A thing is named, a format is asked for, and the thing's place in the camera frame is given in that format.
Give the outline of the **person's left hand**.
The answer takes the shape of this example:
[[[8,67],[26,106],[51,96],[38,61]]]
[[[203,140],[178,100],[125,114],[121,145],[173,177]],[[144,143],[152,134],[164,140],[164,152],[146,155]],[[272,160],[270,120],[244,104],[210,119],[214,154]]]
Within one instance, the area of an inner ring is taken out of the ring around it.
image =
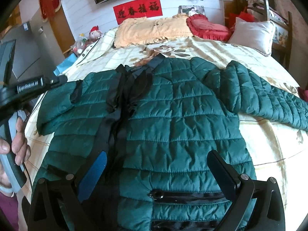
[[[12,151],[15,154],[15,163],[21,165],[30,158],[31,149],[24,134],[24,122],[18,117],[16,121],[16,135],[12,144],[1,139],[1,154],[8,154]]]

